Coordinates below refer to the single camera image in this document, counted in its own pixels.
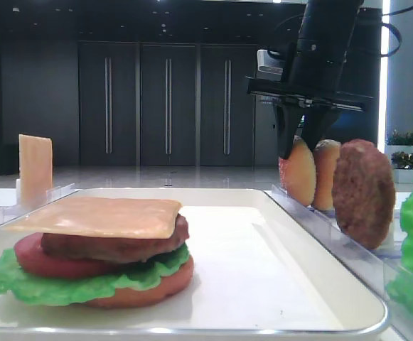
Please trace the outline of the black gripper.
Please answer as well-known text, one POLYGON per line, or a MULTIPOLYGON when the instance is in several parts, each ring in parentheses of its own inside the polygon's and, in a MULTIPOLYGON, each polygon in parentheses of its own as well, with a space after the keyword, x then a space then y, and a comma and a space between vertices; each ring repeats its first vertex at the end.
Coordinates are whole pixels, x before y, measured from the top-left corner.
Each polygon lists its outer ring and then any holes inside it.
POLYGON ((299 51, 297 44, 290 43, 286 55, 268 52, 285 61, 282 75, 273 75, 278 77, 276 80, 248 77, 247 93, 280 104, 275 106, 275 113, 277 150, 281 159, 291 154, 294 135, 303 116, 302 108, 311 109, 304 115, 301 137, 309 148, 315 148, 338 120, 339 109, 363 112, 367 102, 373 99, 365 94, 339 90, 343 63, 325 58, 320 51, 299 51))

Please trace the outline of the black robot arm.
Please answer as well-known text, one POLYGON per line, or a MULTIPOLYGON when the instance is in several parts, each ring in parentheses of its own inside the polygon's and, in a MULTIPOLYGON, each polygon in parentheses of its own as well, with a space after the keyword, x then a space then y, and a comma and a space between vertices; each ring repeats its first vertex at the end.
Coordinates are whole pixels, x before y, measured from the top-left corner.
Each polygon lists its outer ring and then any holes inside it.
POLYGON ((302 139, 314 149, 343 111, 366 111, 368 97, 338 89, 361 5, 361 1, 308 1, 280 79, 248 78, 247 93, 273 101, 279 159, 289 158, 299 126, 302 139))

